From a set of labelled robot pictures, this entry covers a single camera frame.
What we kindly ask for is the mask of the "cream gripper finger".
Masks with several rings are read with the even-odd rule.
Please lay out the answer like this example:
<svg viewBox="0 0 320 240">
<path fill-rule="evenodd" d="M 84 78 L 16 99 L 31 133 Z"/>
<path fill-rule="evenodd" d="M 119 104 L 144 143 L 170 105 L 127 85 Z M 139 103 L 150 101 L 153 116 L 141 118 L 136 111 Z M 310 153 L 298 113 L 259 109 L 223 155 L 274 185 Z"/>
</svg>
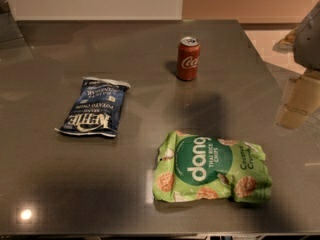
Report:
<svg viewBox="0 0 320 240">
<path fill-rule="evenodd" d="M 284 89 L 276 123 L 286 129 L 297 129 L 319 108 L 319 74 L 291 78 Z"/>
</svg>

